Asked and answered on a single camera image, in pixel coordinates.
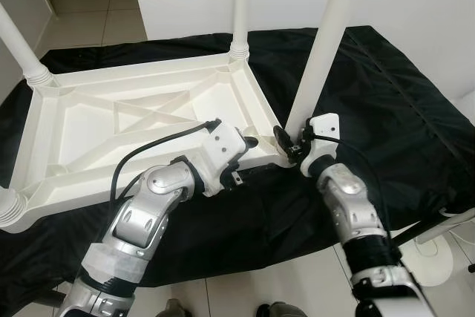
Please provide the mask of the black cloth table cover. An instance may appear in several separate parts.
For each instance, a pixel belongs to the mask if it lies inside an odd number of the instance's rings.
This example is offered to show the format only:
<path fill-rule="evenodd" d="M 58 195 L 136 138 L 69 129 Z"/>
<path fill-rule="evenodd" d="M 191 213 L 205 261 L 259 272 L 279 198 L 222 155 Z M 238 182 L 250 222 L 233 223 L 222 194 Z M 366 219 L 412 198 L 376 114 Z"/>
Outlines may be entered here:
<path fill-rule="evenodd" d="M 393 231 L 473 206 L 473 124 L 376 29 L 346 29 L 316 112 L 338 114 L 342 140 L 365 154 L 339 158 L 359 177 L 378 178 L 371 197 L 386 206 Z M 266 166 L 241 177 L 233 191 L 175 209 L 144 287 L 251 272 L 337 243 L 328 209 L 298 169 Z M 112 216 L 99 203 L 24 232 L 0 231 L 0 317 L 72 282 Z"/>

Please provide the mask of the white round lamp base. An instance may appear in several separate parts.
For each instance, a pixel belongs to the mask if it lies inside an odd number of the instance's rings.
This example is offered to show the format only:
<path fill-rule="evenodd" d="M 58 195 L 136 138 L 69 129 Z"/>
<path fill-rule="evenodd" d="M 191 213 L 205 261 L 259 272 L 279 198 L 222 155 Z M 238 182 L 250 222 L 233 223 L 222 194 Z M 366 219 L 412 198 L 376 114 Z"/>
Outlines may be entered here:
<path fill-rule="evenodd" d="M 451 278 L 454 259 L 444 236 L 419 243 L 416 240 L 400 246 L 403 262 L 423 287 L 436 287 Z"/>

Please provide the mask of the grey robot leg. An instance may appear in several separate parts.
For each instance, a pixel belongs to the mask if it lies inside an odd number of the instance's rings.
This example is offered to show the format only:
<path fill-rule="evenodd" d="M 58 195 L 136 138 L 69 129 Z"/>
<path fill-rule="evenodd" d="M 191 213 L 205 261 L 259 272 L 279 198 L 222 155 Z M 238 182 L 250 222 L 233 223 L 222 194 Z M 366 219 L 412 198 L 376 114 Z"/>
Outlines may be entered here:
<path fill-rule="evenodd" d="M 294 304 L 285 302 L 274 302 L 271 304 L 261 304 L 255 311 L 255 317 L 308 317 Z"/>
<path fill-rule="evenodd" d="M 170 298 L 166 301 L 166 306 L 163 310 L 156 314 L 155 317 L 193 317 L 193 314 L 179 300 Z"/>

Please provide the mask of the grey robot right leg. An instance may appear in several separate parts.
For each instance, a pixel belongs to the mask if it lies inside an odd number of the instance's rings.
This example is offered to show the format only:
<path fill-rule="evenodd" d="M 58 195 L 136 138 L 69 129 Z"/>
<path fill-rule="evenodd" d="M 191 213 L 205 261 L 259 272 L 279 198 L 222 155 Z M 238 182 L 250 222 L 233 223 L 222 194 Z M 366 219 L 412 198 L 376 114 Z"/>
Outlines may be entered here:
<path fill-rule="evenodd" d="M 294 304 L 285 302 L 274 302 L 271 304 L 261 304 L 255 311 L 255 317 L 308 317 Z"/>

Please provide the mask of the grey robot left leg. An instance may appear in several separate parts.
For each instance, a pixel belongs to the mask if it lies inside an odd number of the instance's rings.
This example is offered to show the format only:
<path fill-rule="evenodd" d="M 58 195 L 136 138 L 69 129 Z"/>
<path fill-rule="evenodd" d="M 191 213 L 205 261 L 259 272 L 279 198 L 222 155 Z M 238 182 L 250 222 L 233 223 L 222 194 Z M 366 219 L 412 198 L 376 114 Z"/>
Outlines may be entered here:
<path fill-rule="evenodd" d="M 163 310 L 156 314 L 155 317 L 193 317 L 193 314 L 179 300 L 170 298 L 166 301 L 166 306 Z"/>

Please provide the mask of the white plastic children table top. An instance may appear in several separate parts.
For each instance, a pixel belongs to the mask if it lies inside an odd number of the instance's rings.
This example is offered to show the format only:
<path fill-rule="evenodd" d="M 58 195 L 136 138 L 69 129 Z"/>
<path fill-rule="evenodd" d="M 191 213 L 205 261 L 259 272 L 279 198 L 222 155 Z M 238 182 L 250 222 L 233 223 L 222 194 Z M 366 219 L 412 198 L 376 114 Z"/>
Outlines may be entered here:
<path fill-rule="evenodd" d="M 27 196 L 26 212 L 10 228 L 108 201 L 119 161 L 161 137 L 220 118 L 258 146 L 240 170 L 289 165 L 276 144 L 278 125 L 246 60 L 227 53 L 63 73 L 59 87 L 28 88 L 27 102 L 0 129 L 0 187 Z"/>

